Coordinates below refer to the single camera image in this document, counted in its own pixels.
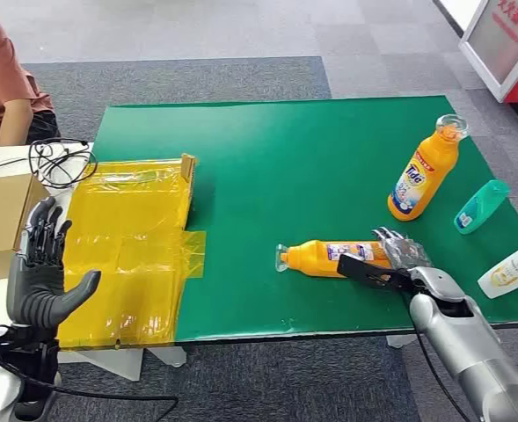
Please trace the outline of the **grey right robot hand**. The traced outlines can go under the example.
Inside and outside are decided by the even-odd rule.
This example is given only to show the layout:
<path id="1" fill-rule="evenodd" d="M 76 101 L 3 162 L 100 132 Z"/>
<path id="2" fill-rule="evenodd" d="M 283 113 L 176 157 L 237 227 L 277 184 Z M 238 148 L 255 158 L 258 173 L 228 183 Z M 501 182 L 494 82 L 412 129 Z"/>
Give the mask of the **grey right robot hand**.
<path id="1" fill-rule="evenodd" d="M 406 235 L 384 226 L 372 229 L 372 233 L 379 242 L 394 269 L 433 267 L 431 260 L 421 244 Z"/>

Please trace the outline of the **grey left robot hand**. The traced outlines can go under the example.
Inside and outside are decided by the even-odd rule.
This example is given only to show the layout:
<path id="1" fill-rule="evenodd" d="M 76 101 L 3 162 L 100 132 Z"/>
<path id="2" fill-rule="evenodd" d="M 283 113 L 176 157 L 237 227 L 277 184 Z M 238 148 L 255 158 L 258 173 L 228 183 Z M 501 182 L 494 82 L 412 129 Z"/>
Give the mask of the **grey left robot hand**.
<path id="1" fill-rule="evenodd" d="M 19 249 L 11 259 L 6 308 L 19 325 L 56 328 L 97 290 L 102 272 L 89 270 L 65 292 L 63 253 L 70 220 L 58 226 L 63 209 L 47 196 L 34 205 L 22 230 Z"/>

